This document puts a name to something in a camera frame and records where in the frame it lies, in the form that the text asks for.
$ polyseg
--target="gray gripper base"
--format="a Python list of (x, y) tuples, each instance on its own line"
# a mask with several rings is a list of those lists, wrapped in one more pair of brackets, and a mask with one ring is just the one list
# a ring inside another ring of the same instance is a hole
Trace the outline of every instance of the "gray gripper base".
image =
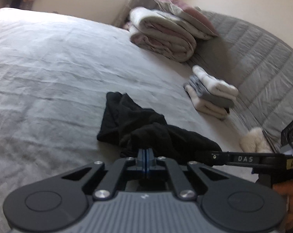
[(57, 233), (211, 232), (226, 231), (209, 223), (194, 202), (177, 200), (171, 192), (119, 192), (112, 200), (95, 202), (82, 220)]

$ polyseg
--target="mattress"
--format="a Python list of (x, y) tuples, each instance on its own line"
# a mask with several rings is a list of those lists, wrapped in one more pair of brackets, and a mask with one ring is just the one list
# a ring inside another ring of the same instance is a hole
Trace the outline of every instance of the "mattress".
[[(108, 91), (128, 93), (223, 151), (240, 151), (238, 134), (245, 127), (236, 129), (234, 116), (221, 122), (195, 111), (182, 87), (191, 72), (132, 44), (123, 29), (0, 9), (0, 233), (9, 230), (2, 204), (14, 189), (119, 157), (118, 147), (96, 140)], [(220, 169), (254, 178), (249, 169)]]
[(276, 147), (293, 120), (293, 49), (273, 34), (246, 21), (203, 11), (220, 34), (198, 41), (186, 64), (239, 90), (234, 111), (248, 128), (263, 127)]

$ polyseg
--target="white fluffy fabric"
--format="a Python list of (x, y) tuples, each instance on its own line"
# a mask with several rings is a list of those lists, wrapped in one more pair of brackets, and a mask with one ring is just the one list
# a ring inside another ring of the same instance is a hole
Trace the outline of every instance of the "white fluffy fabric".
[(243, 152), (258, 152), (258, 153), (272, 153), (269, 144), (267, 143), (262, 129), (255, 127), (240, 139), (240, 147)]
[(228, 113), (224, 108), (218, 107), (209, 101), (199, 98), (195, 89), (193, 89), (190, 85), (185, 85), (184, 89), (189, 94), (193, 106), (197, 111), (214, 116), (218, 119), (225, 119), (228, 116)]
[(238, 89), (236, 87), (207, 74), (206, 71), (198, 65), (193, 66), (193, 73), (200, 79), (209, 93), (233, 101), (236, 100), (236, 96), (238, 95)]

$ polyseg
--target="metal screw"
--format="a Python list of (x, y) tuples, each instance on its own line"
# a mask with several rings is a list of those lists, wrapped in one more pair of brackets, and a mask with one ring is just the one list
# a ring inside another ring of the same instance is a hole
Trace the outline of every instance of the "metal screw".
[(190, 199), (195, 196), (195, 193), (192, 190), (182, 190), (180, 196), (185, 199)]
[(110, 196), (110, 192), (108, 190), (98, 190), (95, 192), (95, 196), (101, 199), (107, 198)]

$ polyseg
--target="gray quilted blanket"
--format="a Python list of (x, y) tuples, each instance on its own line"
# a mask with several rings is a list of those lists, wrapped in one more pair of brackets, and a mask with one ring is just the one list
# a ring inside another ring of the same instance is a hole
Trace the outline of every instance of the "gray quilted blanket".
[(199, 41), (186, 63), (239, 90), (234, 108), (248, 129), (262, 126), (276, 146), (293, 119), (293, 49), (269, 32), (237, 18), (204, 12), (221, 37)]

